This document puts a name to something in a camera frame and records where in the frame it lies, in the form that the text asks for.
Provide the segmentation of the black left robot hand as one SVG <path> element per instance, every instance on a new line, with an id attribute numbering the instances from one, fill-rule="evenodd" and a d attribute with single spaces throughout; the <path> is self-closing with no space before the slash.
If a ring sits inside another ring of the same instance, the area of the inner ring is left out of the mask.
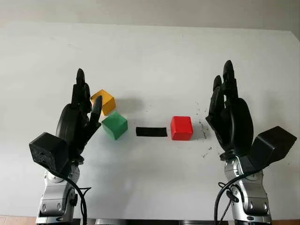
<path id="1" fill-rule="evenodd" d="M 56 136 L 65 140 L 68 149 L 68 160 L 82 165 L 81 156 L 86 144 L 100 128 L 102 96 L 90 101 L 90 88 L 85 82 L 84 71 L 77 70 L 76 84 L 73 85 L 71 103 L 67 104 L 60 115 Z"/>

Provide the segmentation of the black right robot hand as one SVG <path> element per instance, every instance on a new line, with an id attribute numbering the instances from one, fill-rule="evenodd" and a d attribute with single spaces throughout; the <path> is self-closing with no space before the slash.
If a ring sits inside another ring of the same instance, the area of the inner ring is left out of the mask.
<path id="1" fill-rule="evenodd" d="M 254 128 L 246 101 L 238 96 L 231 60 L 226 61 L 223 75 L 216 76 L 206 121 L 224 150 L 220 159 L 245 156 L 252 146 Z"/>

